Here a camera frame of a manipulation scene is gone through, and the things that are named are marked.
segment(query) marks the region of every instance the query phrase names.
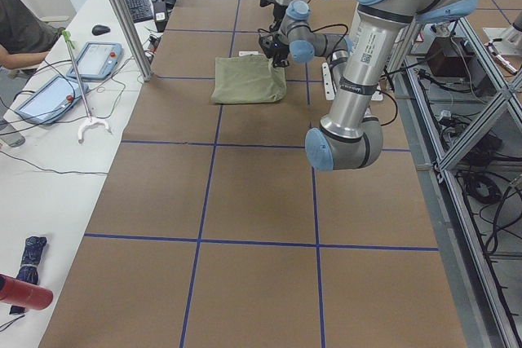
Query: black shirt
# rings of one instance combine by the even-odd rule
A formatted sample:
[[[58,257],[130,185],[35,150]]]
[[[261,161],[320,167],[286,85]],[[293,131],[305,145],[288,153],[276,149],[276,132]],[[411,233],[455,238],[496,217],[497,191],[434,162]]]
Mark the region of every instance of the black shirt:
[[[21,0],[0,0],[0,45],[10,54],[48,51],[59,36]]]

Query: red can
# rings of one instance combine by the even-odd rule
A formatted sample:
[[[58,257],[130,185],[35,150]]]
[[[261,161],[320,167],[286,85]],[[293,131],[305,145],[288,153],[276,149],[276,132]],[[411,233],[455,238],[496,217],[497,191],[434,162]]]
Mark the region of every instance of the red can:
[[[42,310],[52,302],[52,291],[0,274],[0,302]]]

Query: black keyboard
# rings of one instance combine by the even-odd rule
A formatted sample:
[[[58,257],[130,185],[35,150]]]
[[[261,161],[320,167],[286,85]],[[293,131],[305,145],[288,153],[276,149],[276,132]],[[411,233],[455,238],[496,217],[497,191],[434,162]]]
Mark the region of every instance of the black keyboard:
[[[125,3],[134,23],[154,19],[149,0],[125,0]]]

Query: black computer mouse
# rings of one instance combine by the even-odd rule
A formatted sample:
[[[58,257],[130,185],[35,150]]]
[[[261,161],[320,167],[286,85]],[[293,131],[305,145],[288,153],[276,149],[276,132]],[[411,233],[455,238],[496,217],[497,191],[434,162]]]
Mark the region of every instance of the black computer mouse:
[[[106,34],[110,31],[111,31],[111,28],[109,28],[108,26],[104,26],[102,24],[97,24],[97,25],[95,25],[94,28],[92,28],[92,33],[95,36],[99,36],[101,34]]]

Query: person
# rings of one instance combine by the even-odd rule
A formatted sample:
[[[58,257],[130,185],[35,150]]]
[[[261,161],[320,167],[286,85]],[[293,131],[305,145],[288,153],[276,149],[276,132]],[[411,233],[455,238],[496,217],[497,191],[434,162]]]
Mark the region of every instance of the person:
[[[0,66],[9,69],[40,64],[60,37],[21,0],[0,0]]]

